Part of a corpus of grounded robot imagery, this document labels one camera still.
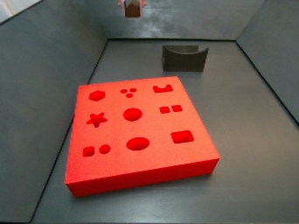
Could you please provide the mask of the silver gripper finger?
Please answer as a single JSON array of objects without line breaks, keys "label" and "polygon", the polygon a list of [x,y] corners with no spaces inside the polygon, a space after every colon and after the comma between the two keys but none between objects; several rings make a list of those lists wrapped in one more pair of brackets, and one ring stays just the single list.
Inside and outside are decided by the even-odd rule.
[{"label": "silver gripper finger", "polygon": [[125,16],[125,0],[117,0],[117,5],[120,6],[122,14]]},{"label": "silver gripper finger", "polygon": [[145,0],[140,0],[140,16],[142,15],[142,8],[145,7]]}]

